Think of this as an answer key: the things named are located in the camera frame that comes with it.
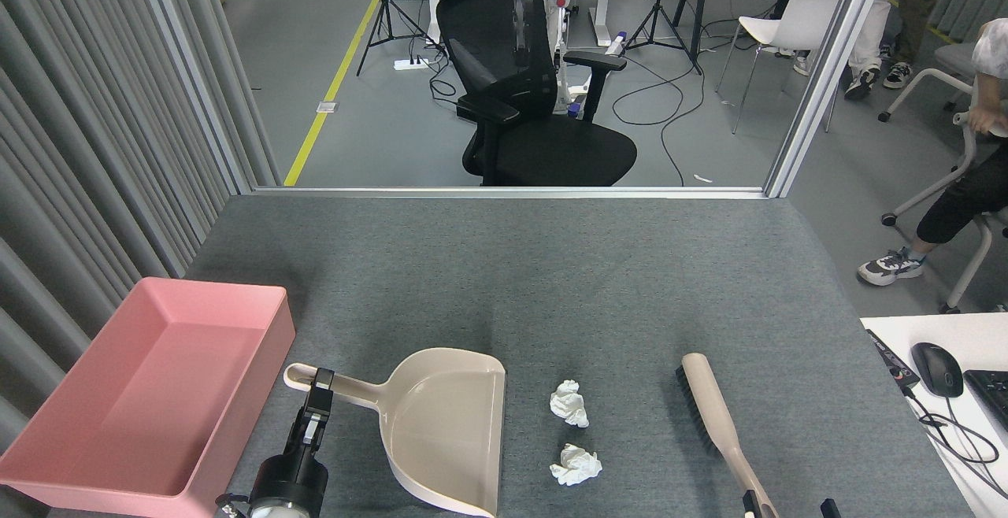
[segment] pink bin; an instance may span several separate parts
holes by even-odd
[[[279,287],[144,278],[0,458],[49,506],[209,518],[294,339]]]

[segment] brush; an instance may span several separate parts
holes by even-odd
[[[759,518],[777,518],[777,510],[742,452],[732,414],[728,412],[707,357],[700,353],[687,354],[675,373],[705,443],[708,446],[714,445],[721,451],[721,457],[728,462],[728,468],[743,490],[755,493],[759,503]]]

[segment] chair armrest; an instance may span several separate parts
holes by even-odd
[[[467,94],[460,96],[456,113],[470,121],[488,121],[493,124],[508,124],[516,120],[521,113],[507,103],[497,101],[492,96]]]
[[[563,54],[563,61],[591,67],[592,70],[620,71],[627,67],[627,59],[602,52],[569,51]]]

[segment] gray felt table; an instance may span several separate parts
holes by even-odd
[[[188,271],[286,287],[289,362],[382,382],[425,347],[500,359],[504,518],[740,516],[676,386],[694,351],[781,516],[820,516],[827,497],[844,518],[971,516],[836,276],[785,200],[273,196],[231,199]],[[564,379],[582,385],[587,429],[548,409]],[[302,400],[277,381],[234,492]],[[602,474],[558,486],[547,467],[564,442],[598,451]],[[319,459],[325,518],[455,516],[399,487],[369,410],[338,404]]]

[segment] white desk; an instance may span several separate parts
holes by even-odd
[[[964,371],[987,369],[1008,371],[1008,313],[918,314],[906,317],[864,317],[865,328],[871,330],[907,366],[919,374],[910,357],[911,346],[928,342],[942,347],[959,362]],[[922,384],[913,387],[914,396],[928,411],[948,415],[944,398],[930,394]],[[952,399],[956,416],[964,425],[975,429],[990,439],[1001,457],[988,465],[991,473],[1003,488],[1008,488],[1008,433],[988,416],[976,400],[970,385],[959,398]],[[969,452],[969,443],[959,439],[959,434],[946,429],[946,436],[961,452]],[[967,447],[957,445],[957,439]],[[941,461],[949,469],[956,484],[963,492],[970,508],[979,518],[1004,518],[1008,516],[1008,500],[999,497],[980,482],[973,473],[946,450],[934,445]]]

